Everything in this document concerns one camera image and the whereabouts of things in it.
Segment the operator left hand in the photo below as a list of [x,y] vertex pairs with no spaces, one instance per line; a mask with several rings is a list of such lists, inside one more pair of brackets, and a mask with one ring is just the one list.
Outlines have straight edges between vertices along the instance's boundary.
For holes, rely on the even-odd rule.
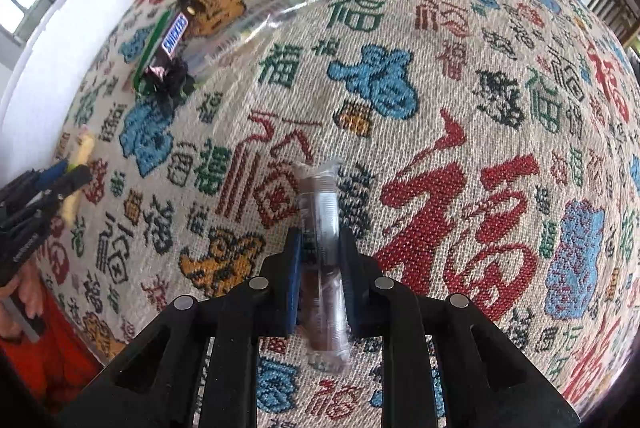
[[32,257],[1,287],[1,338],[34,338],[35,330],[28,320],[42,313],[43,290],[38,266]]

